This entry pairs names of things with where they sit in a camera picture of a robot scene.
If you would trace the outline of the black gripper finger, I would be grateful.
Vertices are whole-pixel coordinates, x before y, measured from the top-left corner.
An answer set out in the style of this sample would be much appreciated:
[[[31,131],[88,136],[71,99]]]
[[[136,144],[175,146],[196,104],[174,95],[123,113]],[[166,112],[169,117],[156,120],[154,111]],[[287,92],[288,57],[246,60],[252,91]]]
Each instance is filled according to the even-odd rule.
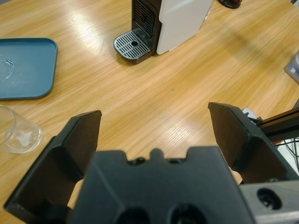
[[[97,149],[101,116],[95,110],[70,118],[26,172],[4,210],[27,224],[65,224],[74,187],[84,179]]]
[[[299,109],[268,119],[251,119],[240,108],[210,102],[216,142],[228,166],[244,183],[298,180],[299,176],[274,146],[299,135]]]

